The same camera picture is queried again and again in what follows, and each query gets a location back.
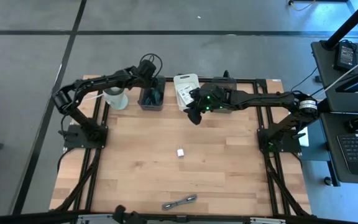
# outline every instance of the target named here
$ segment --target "robotic arm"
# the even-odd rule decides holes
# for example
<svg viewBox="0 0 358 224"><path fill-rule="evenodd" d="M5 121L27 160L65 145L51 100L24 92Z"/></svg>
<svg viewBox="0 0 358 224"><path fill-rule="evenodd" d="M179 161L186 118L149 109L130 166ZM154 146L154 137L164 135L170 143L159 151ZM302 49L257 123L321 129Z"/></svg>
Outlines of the robotic arm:
<svg viewBox="0 0 358 224"><path fill-rule="evenodd" d="M149 60L142 60L138 67L132 66L100 78L77 80L63 86L52 95L57 110L64 116L71 116L79 125L70 125L68 131L60 134L67 148L103 148L106 143L107 126L100 126L94 119L87 118L79 109L84 96L92 91L118 87L153 88L157 84L153 77L156 67Z"/></svg>
<svg viewBox="0 0 358 224"><path fill-rule="evenodd" d="M240 90L222 88L213 83L205 83L201 88L192 90L190 96L194 101L187 105L188 109L185 112L194 124L201 122L202 113L223 108L232 111L244 110L250 106L288 109L291 114L281 122L271 125L268 129L258 130L260 144L263 146L268 144L272 152L300 152L300 146L297 147L296 144L302 135L299 135L298 131L318 119L316 100L300 91L248 94Z"/></svg>

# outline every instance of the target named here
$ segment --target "small white cube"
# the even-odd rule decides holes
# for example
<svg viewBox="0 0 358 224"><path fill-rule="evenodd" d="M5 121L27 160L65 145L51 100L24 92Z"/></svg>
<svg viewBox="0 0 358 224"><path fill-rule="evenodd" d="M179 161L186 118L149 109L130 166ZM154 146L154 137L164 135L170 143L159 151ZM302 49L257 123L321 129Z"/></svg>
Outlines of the small white cube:
<svg viewBox="0 0 358 224"><path fill-rule="evenodd" d="M178 157L183 157L185 156L185 152L183 151L183 149L178 149Z"/></svg>

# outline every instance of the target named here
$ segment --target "black metal frame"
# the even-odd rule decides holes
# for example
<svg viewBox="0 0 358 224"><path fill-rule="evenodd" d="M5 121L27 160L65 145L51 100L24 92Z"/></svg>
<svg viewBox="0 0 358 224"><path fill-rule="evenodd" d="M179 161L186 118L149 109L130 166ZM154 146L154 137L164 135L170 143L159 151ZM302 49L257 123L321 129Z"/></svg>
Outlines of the black metal frame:
<svg viewBox="0 0 358 224"><path fill-rule="evenodd" d="M113 220L114 214L112 213L93 213L87 210L77 210L77 211L67 211L67 212L44 212L44 213L32 213L32 214L23 214L23 215L8 215L0 217L0 224L12 224L12 223L20 223L20 224L33 224L33 223L68 223L78 221L85 221L86 215L93 215L94 217L98 217L98 219L104 217L105 220ZM251 221L256 221L256 218L259 217L248 217L248 216L232 216L225 217L220 215L215 216L207 216L207 215L188 215L188 216L172 216L172 215L151 215L151 214L142 214L141 216L144 220L168 220L178 223L185 223L194 221L194 222L202 222L202 221L213 221L216 222L242 222L242 223L250 223ZM288 224L293 223L302 223L302 224L345 224L345 223L353 223L355 222L345 222L345 221L337 221L337 220L327 220L323 218L305 218L293 215L277 215L274 217L263 217L263 218L273 218L279 220L285 220Z"/></svg>
<svg viewBox="0 0 358 224"><path fill-rule="evenodd" d="M212 78L199 78L199 82L201 82L201 83L202 82L210 82L211 80L212 80ZM166 82L173 82L173 77L167 77ZM266 80L264 80L264 79L236 79L236 82L237 83L251 84L255 93L259 92L259 90L258 90L259 87L262 87L263 93L267 93L267 84L266 84ZM96 107L96 106L99 106L99 105L100 105L100 101L97 101L96 104L95 104L95 108L94 108L94 113L93 113L94 116L93 116L93 118L95 118L97 116L97 113L99 112L99 107ZM264 118L263 118L263 115L262 115L262 108L261 107L256 107L256 110L257 110L259 128L264 128ZM109 105L106 103L105 106L104 106L102 125L107 123L108 111L109 111ZM266 112L267 112L268 123L270 125L270 124L273 123L272 111L271 111L270 108L266 108ZM88 166L88 160L89 160L89 156L90 156L89 155L90 150L91 149L86 149L86 152L84 154L83 164L81 166L80 179L83 177L83 174L86 172L86 167ZM98 171L100 153L101 153L101 149L96 149L95 156L94 156L94 159L95 159L95 162L96 162L95 163L96 164L96 169L92 173L91 178L90 178L90 182L89 182L89 189L88 189L88 194L87 194L87 198L86 198L86 205L85 205L85 210L86 211L90 211L90 209L91 209L91 204L92 204L92 199L93 199L93 191L94 191L95 184L96 184L96 175L97 175L97 171ZM263 155L264 155L265 160L267 160L267 159L270 160L269 152L265 151L265 152L263 152ZM279 179L279 181L284 183L284 186L285 186L285 181L284 181L282 164L281 164L279 153L274 152L273 157L275 159L277 175L273 175L274 176L274 178L273 178L272 175L268 173L268 169L270 169L268 164L265 164L265 168L266 168L266 174L267 174L268 189L269 189L269 194L270 194L270 202L271 202L271 206L272 206L272 214L273 214L273 216L276 216L276 215L279 215L279 212L278 212L277 198L276 198L276 195L275 195L275 188L274 188L275 180L274 179ZM74 210L79 208L80 198L81 198L81 195L77 195L77 197L75 199ZM284 192L282 192L282 202L283 202L284 214L285 215L291 215L288 200L287 200ZM190 218L190 217L194 217L192 215L160 215L160 214L139 214L139 215L142 218L151 216L151 217L153 217L154 220L195 221L192 218ZM244 217L239 218L239 217L225 216L225 215L222 215L222 216L205 216L202 219L202 221L220 221L222 219L223 220L235 220L235 221L244 222Z"/></svg>

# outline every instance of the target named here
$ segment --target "black robotic arm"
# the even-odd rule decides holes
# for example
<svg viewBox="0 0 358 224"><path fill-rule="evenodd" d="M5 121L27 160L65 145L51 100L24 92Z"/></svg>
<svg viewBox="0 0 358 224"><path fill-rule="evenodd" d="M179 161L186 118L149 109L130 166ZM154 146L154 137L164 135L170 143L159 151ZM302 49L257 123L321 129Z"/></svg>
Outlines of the black robotic arm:
<svg viewBox="0 0 358 224"><path fill-rule="evenodd" d="M138 67L132 66L116 73L99 78L77 80L63 86L53 94L52 99L57 110L64 116L72 117L79 125L72 124L68 131L60 131L67 148L103 148L106 143L107 126L101 126L95 120L87 118L79 109L84 96L92 91L118 87L153 88L157 84L153 77L156 67L149 60L142 60Z"/></svg>
<svg viewBox="0 0 358 224"><path fill-rule="evenodd" d="M199 124L201 113L207 111L213 112L223 108L237 111L252 106L284 107L291 113L317 117L316 100L300 91L249 94L245 91L205 83L201 88L191 90L190 96L194 100L187 105L188 109L185 112L194 124Z"/></svg>

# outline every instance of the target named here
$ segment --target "black container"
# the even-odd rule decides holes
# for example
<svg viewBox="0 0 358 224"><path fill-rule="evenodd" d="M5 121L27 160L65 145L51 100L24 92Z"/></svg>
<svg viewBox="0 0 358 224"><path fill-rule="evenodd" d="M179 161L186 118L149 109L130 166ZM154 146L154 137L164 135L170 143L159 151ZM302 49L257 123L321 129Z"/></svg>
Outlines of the black container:
<svg viewBox="0 0 358 224"><path fill-rule="evenodd" d="M160 111L163 108L164 91L165 77L159 75L155 88L147 88L140 91L137 104L139 104L142 110Z"/></svg>

